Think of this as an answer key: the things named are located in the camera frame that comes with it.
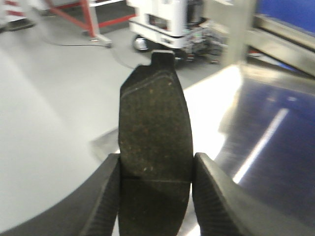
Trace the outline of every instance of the epoxy floor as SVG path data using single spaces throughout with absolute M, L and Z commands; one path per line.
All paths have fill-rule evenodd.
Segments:
M 119 89 L 131 69 L 61 17 L 30 13 L 37 26 L 0 34 L 0 232 L 51 207 L 100 164 L 90 141 L 118 125 Z M 129 66 L 148 64 L 131 48 L 127 23 L 104 30 Z M 198 59 L 179 69 L 183 88 L 218 71 Z

